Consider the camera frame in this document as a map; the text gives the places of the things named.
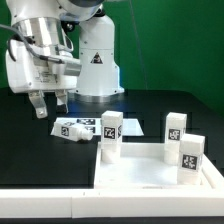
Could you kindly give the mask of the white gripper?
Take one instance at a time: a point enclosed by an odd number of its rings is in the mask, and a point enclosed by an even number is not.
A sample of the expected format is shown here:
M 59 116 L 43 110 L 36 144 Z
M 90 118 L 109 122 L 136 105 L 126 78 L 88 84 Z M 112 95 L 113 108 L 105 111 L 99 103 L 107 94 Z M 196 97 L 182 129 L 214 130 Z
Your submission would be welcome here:
M 72 57 L 70 53 L 59 56 Z M 55 92 L 56 111 L 68 112 L 68 92 L 66 90 L 76 87 L 78 76 L 52 74 L 48 62 L 34 57 L 23 43 L 12 43 L 11 50 L 6 51 L 5 59 L 9 87 L 14 93 L 29 92 L 29 100 L 38 119 L 48 116 L 42 91 L 57 90 Z

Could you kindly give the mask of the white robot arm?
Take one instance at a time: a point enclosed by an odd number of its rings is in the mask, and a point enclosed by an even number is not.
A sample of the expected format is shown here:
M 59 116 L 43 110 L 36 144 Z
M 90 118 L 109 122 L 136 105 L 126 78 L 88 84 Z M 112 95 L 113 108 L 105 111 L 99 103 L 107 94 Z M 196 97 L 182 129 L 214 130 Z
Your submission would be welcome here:
M 53 92 L 67 110 L 68 95 L 105 102 L 121 94 L 114 61 L 115 26 L 105 14 L 106 0 L 6 0 L 6 71 L 9 87 L 26 93 L 36 116 L 48 116 L 44 94 Z

